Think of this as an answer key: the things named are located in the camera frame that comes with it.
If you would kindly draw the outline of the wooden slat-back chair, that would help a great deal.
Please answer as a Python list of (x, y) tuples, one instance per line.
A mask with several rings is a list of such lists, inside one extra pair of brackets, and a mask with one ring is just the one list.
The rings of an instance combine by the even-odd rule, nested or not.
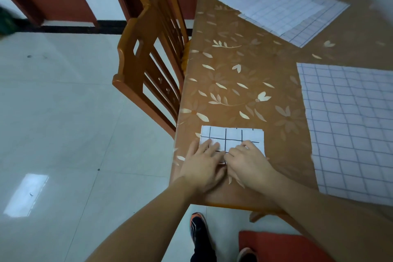
[(161, 17), (168, 36), (172, 39), (174, 47), (181, 50), (189, 42), (184, 17), (178, 0), (140, 0), (143, 7), (154, 6)]
[(146, 86), (177, 123), (190, 41), (177, 53), (170, 33), (152, 5), (130, 19), (117, 47), (119, 69), (112, 84), (174, 139), (176, 125), (143, 92)]

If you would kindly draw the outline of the person's left black orange shoe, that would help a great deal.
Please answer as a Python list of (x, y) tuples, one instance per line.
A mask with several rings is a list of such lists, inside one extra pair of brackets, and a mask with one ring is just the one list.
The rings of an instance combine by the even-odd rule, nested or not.
[(206, 220), (200, 212), (195, 212), (191, 215), (190, 235), (195, 250), (214, 250)]

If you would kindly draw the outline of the red stool seat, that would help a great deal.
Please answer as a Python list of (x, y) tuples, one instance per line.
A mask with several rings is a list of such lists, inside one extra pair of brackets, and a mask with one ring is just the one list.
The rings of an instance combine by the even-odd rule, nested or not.
[(239, 250), (249, 247), (258, 262), (335, 262), (325, 251), (301, 235), (243, 230), (238, 234)]

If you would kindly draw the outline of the person's right hand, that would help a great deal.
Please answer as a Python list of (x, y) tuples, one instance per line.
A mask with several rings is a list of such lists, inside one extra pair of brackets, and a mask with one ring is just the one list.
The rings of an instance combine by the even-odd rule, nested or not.
[(257, 162), (227, 165), (228, 173), (232, 177), (246, 187), (263, 194), (268, 194), (281, 178), (281, 174), (272, 167), (260, 150)]

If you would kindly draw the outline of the person's right black orange shoe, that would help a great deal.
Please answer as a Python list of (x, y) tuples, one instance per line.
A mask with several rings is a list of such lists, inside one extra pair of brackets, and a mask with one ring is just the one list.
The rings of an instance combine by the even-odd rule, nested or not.
[(258, 262), (257, 253), (249, 247), (243, 248), (238, 253), (236, 262)]

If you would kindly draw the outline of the person's left forearm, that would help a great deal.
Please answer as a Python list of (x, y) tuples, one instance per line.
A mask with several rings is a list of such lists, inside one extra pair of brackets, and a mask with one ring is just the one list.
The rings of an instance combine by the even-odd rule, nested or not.
[(85, 262), (160, 262), (199, 188), (182, 176), (122, 223)]

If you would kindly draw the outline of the small white grid cloth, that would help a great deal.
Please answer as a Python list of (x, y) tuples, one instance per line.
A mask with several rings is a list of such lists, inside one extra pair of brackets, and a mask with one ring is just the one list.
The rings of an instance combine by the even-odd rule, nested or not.
[(229, 152), (231, 148), (235, 148), (245, 140), (250, 140), (262, 153), (264, 150), (264, 131), (262, 129), (253, 128), (224, 128), (211, 125), (203, 125), (199, 135), (200, 144), (211, 139), (211, 144), (219, 143), (220, 147), (217, 152)]

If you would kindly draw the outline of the person's black trouser leg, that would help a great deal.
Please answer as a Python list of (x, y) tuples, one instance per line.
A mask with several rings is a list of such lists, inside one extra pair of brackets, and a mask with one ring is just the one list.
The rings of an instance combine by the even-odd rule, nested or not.
[(217, 257), (209, 239), (196, 239), (194, 254), (190, 262), (217, 262)]

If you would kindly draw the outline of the large spread white grid cloth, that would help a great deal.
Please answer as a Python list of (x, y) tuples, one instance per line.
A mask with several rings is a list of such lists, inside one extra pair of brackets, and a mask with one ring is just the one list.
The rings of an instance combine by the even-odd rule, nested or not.
[(297, 63), (321, 193), (393, 207), (393, 71)]

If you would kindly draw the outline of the person's left hand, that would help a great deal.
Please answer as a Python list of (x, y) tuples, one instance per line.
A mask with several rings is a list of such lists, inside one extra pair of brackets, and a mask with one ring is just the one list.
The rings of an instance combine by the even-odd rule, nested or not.
[(179, 172), (179, 177), (200, 193), (215, 188), (227, 175), (227, 167), (220, 164), (225, 151), (220, 151), (220, 157), (205, 157), (206, 145), (209, 144), (211, 139), (199, 144), (197, 152), (189, 161), (184, 160)]

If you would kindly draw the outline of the brown floral plastic tablecloth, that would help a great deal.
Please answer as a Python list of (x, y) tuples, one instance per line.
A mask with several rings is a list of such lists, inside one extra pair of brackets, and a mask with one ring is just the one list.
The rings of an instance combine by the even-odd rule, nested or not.
[(297, 63), (393, 71), (393, 25), (371, 0), (339, 1), (349, 7), (299, 48), (218, 0), (198, 0), (170, 182), (211, 125), (262, 129), (272, 166), (319, 191)]

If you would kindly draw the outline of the person's right forearm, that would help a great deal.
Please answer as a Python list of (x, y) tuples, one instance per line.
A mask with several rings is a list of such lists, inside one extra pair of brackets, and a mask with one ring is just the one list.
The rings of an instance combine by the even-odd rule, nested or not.
[(337, 262), (393, 262), (392, 222), (278, 172), (269, 173), (260, 181), (260, 191), (283, 208)]

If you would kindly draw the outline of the dark green object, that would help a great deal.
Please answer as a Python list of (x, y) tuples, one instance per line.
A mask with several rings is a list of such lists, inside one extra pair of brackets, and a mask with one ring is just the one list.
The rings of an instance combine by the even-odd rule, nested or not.
[(18, 31), (13, 16), (5, 8), (0, 6), (0, 37), (12, 35)]

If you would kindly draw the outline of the person's black orange shoe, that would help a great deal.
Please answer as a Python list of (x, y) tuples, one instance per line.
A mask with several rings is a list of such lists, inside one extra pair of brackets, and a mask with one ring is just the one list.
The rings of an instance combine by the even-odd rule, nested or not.
[(195, 212), (191, 215), (190, 235), (195, 250), (214, 250), (206, 220), (200, 212)]
[(257, 253), (249, 247), (243, 248), (238, 253), (236, 262), (258, 262)]

